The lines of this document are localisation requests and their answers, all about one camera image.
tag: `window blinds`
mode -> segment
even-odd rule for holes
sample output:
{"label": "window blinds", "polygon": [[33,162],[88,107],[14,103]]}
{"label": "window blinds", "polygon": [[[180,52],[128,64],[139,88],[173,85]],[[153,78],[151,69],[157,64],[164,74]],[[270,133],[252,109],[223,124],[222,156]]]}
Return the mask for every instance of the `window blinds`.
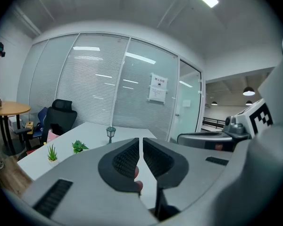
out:
{"label": "window blinds", "polygon": [[[178,58],[157,47],[131,40],[117,91],[113,125],[149,129],[167,140],[177,85]],[[148,101],[151,73],[168,78],[166,102]]]}
{"label": "window blinds", "polygon": [[[39,57],[47,41],[32,45],[26,60],[23,64],[17,91],[17,102],[29,104],[29,91],[33,79],[33,73],[36,68]],[[26,123],[29,121],[28,113],[20,115],[21,120]]]}
{"label": "window blinds", "polygon": [[85,121],[109,125],[128,38],[81,34],[66,60],[57,98],[72,100],[75,125]]}
{"label": "window blinds", "polygon": [[50,39],[46,44],[33,74],[29,96],[31,121],[38,122],[36,114],[43,107],[52,105],[56,96],[59,75],[76,37],[77,35],[70,35]]}

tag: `door frame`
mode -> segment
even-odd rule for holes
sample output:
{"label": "door frame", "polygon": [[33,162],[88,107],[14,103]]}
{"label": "door frame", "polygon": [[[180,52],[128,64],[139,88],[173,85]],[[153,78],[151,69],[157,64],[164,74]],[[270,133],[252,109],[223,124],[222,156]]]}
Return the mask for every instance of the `door frame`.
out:
{"label": "door frame", "polygon": [[197,123],[196,123],[196,128],[195,132],[201,131],[201,125],[202,125],[202,118],[204,114],[204,102],[205,102],[205,82],[203,80],[203,72],[200,71],[199,69],[195,68],[195,66],[191,65],[191,63],[187,62],[187,60],[180,58],[178,56],[178,70],[177,70],[177,87],[176,87],[176,99],[175,99],[175,105],[174,105],[174,110],[173,110],[173,117],[172,117],[172,122],[170,126],[170,131],[169,131],[169,136],[168,136],[168,142],[171,139],[171,132],[173,130],[173,125],[175,121],[175,114],[176,114],[176,109],[177,109],[177,104],[178,104],[178,90],[179,90],[179,78],[180,78],[180,61],[186,63],[190,67],[192,67],[194,70],[198,71],[200,73],[200,105],[199,105],[199,111],[198,111],[198,118],[197,118]]}

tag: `black rubber pad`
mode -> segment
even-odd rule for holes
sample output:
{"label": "black rubber pad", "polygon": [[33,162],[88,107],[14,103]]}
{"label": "black rubber pad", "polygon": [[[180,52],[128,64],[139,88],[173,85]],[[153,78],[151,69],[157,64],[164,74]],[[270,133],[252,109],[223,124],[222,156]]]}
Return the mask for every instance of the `black rubber pad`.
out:
{"label": "black rubber pad", "polygon": [[33,207],[43,216],[50,218],[73,182],[59,179]]}
{"label": "black rubber pad", "polygon": [[212,157],[212,156],[207,157],[206,161],[209,161],[215,164],[219,164],[219,165],[223,165],[223,166],[226,166],[229,162],[228,160],[217,158],[217,157]]}
{"label": "black rubber pad", "polygon": [[139,138],[135,138],[105,154],[98,164],[99,174],[110,187],[117,191],[139,193],[139,185],[134,182],[135,168],[139,158]]}
{"label": "black rubber pad", "polygon": [[189,171],[189,163],[183,155],[148,138],[143,139],[143,157],[158,188],[178,186]]}

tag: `glass door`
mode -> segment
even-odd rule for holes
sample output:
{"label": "glass door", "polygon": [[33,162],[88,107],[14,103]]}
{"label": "glass door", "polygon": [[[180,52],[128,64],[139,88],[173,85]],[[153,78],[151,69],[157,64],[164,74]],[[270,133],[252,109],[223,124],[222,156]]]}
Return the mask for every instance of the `glass door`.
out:
{"label": "glass door", "polygon": [[200,109],[201,74],[193,67],[180,61],[177,105],[172,123],[170,142],[177,143],[177,137],[182,133],[196,131]]}

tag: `vr headset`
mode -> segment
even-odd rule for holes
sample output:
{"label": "vr headset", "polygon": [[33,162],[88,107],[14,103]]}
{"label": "vr headset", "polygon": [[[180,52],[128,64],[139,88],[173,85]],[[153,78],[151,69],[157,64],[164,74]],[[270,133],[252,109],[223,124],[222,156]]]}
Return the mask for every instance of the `vr headset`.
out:
{"label": "vr headset", "polygon": [[5,57],[5,52],[3,50],[3,48],[0,47],[0,53],[1,53],[1,57]]}

